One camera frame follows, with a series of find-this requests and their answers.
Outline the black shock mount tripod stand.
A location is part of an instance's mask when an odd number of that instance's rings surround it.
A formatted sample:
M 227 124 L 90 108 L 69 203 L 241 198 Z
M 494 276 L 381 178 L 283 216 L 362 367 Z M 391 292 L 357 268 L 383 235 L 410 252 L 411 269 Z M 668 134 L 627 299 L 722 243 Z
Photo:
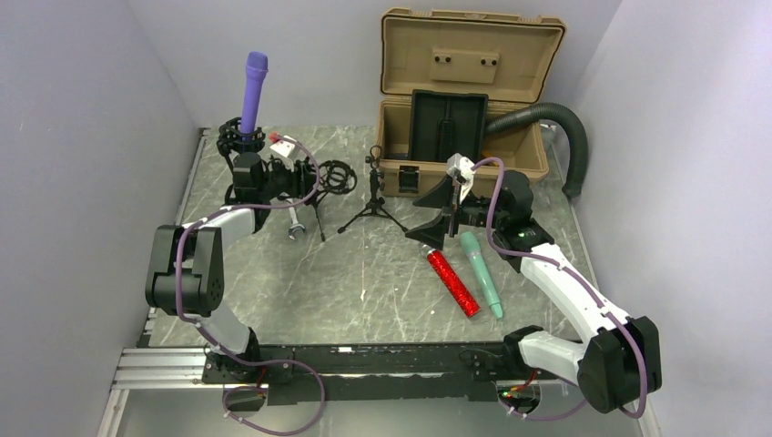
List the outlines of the black shock mount tripod stand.
M 315 217 L 319 225 L 320 238 L 326 241 L 320 217 L 320 203 L 329 194 L 342 196 L 351 193 L 357 186 L 358 177 L 351 165 L 337 159 L 329 159 L 320 164 L 320 188 L 309 205 L 314 209 Z

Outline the teal microphone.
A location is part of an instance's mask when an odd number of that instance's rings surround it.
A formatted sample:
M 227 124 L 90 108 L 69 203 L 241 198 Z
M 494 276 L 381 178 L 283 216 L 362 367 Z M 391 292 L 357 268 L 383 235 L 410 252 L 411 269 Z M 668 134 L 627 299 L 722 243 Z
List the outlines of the teal microphone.
M 501 320 L 503 318 L 503 306 L 500 302 L 498 290 L 495 287 L 493 278 L 484 260 L 482 247 L 478 239 L 471 231 L 467 231 L 461 234 L 460 242 L 462 250 L 472 266 L 475 278 L 480 285 L 488 307 L 493 316 L 497 320 Z

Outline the red glitter microphone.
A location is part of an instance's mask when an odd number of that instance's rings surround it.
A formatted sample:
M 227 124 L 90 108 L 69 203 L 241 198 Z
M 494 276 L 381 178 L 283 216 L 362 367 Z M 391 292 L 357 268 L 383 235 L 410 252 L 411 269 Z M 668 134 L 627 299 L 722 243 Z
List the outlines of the red glitter microphone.
M 471 292 L 467 289 L 456 270 L 445 258 L 444 254 L 426 244 L 419 244 L 422 254 L 427 259 L 440 281 L 450 292 L 452 298 L 467 318 L 478 314 L 481 307 Z

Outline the small black tripod stand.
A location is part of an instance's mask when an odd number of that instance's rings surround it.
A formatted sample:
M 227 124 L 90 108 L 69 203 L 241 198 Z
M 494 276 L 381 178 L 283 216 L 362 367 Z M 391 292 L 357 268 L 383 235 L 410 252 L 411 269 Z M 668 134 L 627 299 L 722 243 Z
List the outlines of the small black tripod stand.
M 403 232 L 408 229 L 403 226 L 399 220 L 397 220 L 392 214 L 390 214 L 385 208 L 385 198 L 381 195 L 384 189 L 384 183 L 382 178 L 384 173 L 380 171 L 380 163 L 383 155 L 383 149 L 380 145 L 374 145 L 370 148 L 369 155 L 365 158 L 365 162 L 370 166 L 369 185 L 370 185 L 370 198 L 366 202 L 364 208 L 352 217 L 347 223 L 338 228 L 337 233 L 343 233 L 354 221 L 366 217 L 375 217 L 380 219 L 389 219 L 395 223 Z

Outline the black round base stand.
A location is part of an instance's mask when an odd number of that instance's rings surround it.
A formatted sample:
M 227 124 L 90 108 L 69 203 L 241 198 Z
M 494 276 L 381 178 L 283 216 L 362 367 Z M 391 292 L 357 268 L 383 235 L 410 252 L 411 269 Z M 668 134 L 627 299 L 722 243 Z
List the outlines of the black round base stand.
M 265 146 L 265 138 L 260 127 L 251 133 L 243 133 L 240 117 L 234 117 L 218 128 L 217 150 L 225 159 L 232 178 L 226 189 L 226 205 L 259 203 L 258 193 L 265 172 L 259 152 Z

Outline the purple microphone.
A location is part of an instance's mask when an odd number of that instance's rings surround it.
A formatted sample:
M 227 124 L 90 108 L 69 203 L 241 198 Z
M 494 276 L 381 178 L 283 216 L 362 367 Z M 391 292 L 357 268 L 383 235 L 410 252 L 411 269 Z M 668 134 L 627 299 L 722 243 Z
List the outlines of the purple microphone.
M 240 120 L 240 132 L 248 139 L 256 130 L 261 92 L 269 72 L 268 57 L 259 51 L 248 54 L 246 64 L 246 85 Z

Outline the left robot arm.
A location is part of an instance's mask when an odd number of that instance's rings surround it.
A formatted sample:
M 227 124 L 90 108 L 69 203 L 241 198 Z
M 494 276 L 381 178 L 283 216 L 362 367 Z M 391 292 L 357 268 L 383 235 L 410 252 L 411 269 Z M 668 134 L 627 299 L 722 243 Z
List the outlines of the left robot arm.
M 232 183 L 222 208 L 187 225 L 157 228 L 147 271 L 147 304 L 191 324 L 208 341 L 215 368 L 248 382 L 262 359 L 253 329 L 224 303 L 224 252 L 257 233 L 275 209 L 274 199 L 301 204 L 318 187 L 312 158 L 268 159 L 254 152 L 232 161 Z

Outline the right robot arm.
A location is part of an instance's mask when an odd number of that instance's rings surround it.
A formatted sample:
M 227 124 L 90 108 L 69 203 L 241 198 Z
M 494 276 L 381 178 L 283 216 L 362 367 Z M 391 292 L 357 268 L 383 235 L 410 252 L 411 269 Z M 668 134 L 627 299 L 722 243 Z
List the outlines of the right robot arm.
M 614 305 L 568 261 L 533 218 L 527 176 L 503 172 L 489 197 L 463 195 L 467 180 L 447 175 L 416 198 L 414 206 L 439 213 L 406 237 L 442 249 L 461 225 L 485 229 L 500 257 L 543 292 L 580 337 L 564 340 L 535 325 L 515 330 L 503 338 L 498 363 L 504 373 L 522 378 L 529 371 L 546 371 L 576 386 L 598 412 L 642 417 L 648 394 L 662 386 L 656 325 Z

